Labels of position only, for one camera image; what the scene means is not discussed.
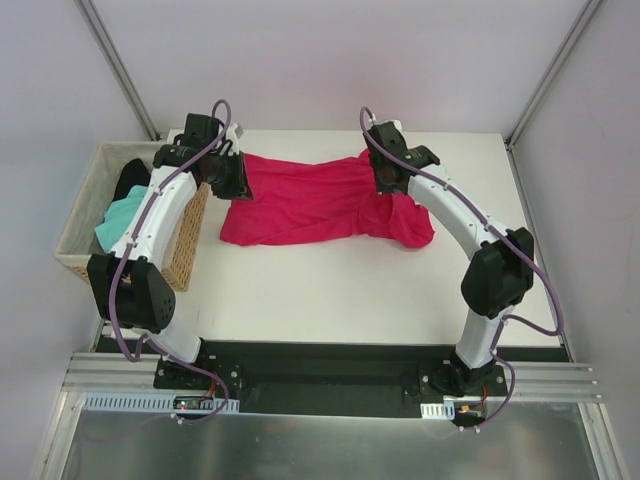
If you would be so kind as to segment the pink t shirt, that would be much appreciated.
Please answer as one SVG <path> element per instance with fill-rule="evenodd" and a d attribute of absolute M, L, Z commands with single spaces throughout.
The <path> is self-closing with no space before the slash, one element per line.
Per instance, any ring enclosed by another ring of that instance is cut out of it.
<path fill-rule="evenodd" d="M 367 235 L 421 249 L 435 237 L 428 210 L 380 194 L 368 152 L 319 164 L 245 156 L 251 200 L 234 200 L 219 238 L 238 246 L 288 246 Z"/>

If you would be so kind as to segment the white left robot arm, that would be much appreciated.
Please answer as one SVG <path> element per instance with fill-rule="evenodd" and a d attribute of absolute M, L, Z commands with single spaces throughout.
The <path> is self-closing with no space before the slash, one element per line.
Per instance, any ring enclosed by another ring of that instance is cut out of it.
<path fill-rule="evenodd" d="M 241 126 L 229 119 L 188 115 L 183 132 L 154 154 L 147 191 L 123 235 L 87 265 L 98 311 L 111 323 L 125 356 L 138 359 L 122 335 L 132 330 L 177 362 L 177 377 L 191 389 L 209 382 L 212 367 L 199 356 L 201 338 L 175 318 L 176 296 L 162 263 L 178 221 L 201 186 L 219 199 L 252 199 L 241 135 Z"/>

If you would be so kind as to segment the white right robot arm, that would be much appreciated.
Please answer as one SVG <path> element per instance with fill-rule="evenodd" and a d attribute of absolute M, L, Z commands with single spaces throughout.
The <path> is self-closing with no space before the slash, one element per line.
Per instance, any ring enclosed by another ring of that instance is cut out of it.
<path fill-rule="evenodd" d="M 407 145 L 396 121 L 361 129 L 377 191 L 425 207 L 468 259 L 461 281 L 467 316 L 451 360 L 450 382 L 457 392 L 473 394 L 495 362 L 503 322 L 533 286 L 533 237 L 526 228 L 511 229 L 478 207 L 434 152 Z"/>

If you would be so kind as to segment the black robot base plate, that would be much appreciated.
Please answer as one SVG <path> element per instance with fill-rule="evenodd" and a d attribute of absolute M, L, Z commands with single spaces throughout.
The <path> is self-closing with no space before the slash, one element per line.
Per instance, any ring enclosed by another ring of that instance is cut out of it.
<path fill-rule="evenodd" d="M 214 390 L 256 414 L 417 418 L 445 399 L 504 399 L 496 361 L 469 370 L 447 345 L 204 341 L 194 369 L 160 360 L 153 386 Z"/>

